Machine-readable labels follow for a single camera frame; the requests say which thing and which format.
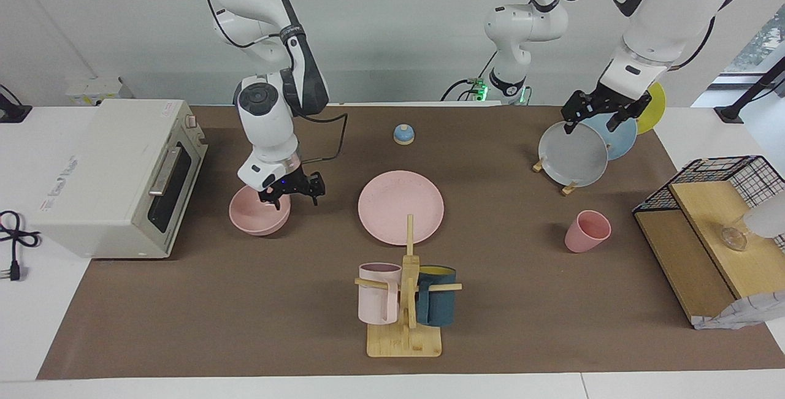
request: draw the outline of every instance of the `pink plate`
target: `pink plate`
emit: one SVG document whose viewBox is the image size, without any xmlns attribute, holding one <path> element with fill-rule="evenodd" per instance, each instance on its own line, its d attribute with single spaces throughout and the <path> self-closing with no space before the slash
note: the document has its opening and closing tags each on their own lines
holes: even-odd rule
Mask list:
<svg viewBox="0 0 785 399">
<path fill-rule="evenodd" d="M 428 178 L 408 170 L 393 170 L 365 185 L 357 211 L 368 234 L 390 245 L 403 246 L 407 215 L 415 215 L 415 243 L 419 243 L 439 229 L 444 200 Z"/>
<path fill-rule="evenodd" d="M 275 205 L 259 201 L 259 194 L 251 187 L 245 186 L 237 191 L 229 203 L 229 219 L 236 228 L 246 234 L 263 237 L 281 229 L 291 212 L 291 199 L 289 195 L 281 196 L 281 210 L 277 211 Z"/>
</svg>

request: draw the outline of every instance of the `oven handle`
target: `oven handle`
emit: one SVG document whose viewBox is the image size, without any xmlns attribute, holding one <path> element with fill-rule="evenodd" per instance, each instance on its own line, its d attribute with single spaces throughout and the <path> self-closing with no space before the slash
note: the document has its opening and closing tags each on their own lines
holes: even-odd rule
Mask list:
<svg viewBox="0 0 785 399">
<path fill-rule="evenodd" d="M 171 148 L 171 150 L 166 153 L 166 157 L 163 159 L 163 163 L 161 164 L 161 169 L 158 171 L 158 176 L 155 177 L 155 181 L 150 187 L 148 192 L 149 195 L 152 196 L 162 196 L 166 193 L 166 188 L 169 187 L 169 181 L 172 178 L 172 172 L 174 172 L 174 165 L 177 164 L 177 159 L 180 158 L 180 153 L 182 153 L 183 148 L 177 146 L 175 148 Z"/>
</svg>

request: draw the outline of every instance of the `oven door window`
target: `oven door window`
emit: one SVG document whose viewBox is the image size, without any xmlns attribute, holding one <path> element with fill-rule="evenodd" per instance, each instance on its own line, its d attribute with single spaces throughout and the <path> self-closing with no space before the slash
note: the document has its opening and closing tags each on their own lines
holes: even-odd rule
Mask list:
<svg viewBox="0 0 785 399">
<path fill-rule="evenodd" d="M 166 232 L 166 228 L 169 227 L 169 221 L 174 215 L 174 208 L 177 206 L 177 200 L 180 198 L 185 181 L 188 179 L 188 171 L 191 169 L 192 160 L 188 150 L 180 142 L 177 142 L 177 147 L 180 148 L 180 156 L 177 157 L 177 162 L 174 164 L 169 186 L 162 196 L 153 198 L 148 211 L 148 220 L 162 233 Z"/>
</svg>

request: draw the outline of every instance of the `oven knob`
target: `oven knob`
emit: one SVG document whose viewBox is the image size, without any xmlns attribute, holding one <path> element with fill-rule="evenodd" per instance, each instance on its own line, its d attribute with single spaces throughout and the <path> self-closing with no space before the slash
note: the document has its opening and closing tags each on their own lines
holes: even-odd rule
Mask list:
<svg viewBox="0 0 785 399">
<path fill-rule="evenodd" d="M 196 126 L 198 126 L 197 123 L 196 123 L 196 116 L 193 116 L 191 114 L 188 114 L 188 116 L 185 116 L 185 127 L 186 128 L 188 128 L 189 130 L 193 130 L 194 128 L 196 128 Z"/>
</svg>

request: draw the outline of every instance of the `black stand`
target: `black stand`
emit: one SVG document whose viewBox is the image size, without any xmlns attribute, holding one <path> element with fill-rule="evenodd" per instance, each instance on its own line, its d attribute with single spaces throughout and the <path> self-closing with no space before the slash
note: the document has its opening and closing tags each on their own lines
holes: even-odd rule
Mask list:
<svg viewBox="0 0 785 399">
<path fill-rule="evenodd" d="M 714 111 L 717 112 L 717 115 L 720 116 L 720 120 L 723 120 L 725 123 L 744 123 L 738 114 L 741 110 L 749 103 L 752 99 L 754 99 L 758 94 L 760 94 L 766 86 L 771 85 L 774 79 L 779 77 L 780 74 L 785 72 L 785 58 L 779 59 L 779 62 L 774 64 L 772 69 L 768 70 L 765 74 L 760 76 L 760 80 L 757 81 L 753 86 L 750 86 L 749 89 L 742 94 L 741 97 L 738 98 L 737 101 L 733 105 L 730 106 L 717 106 L 714 108 Z"/>
<path fill-rule="evenodd" d="M 0 123 L 20 123 L 30 114 L 32 108 L 30 105 L 14 105 L 0 94 L 0 110 L 5 112 L 0 117 Z"/>
</svg>

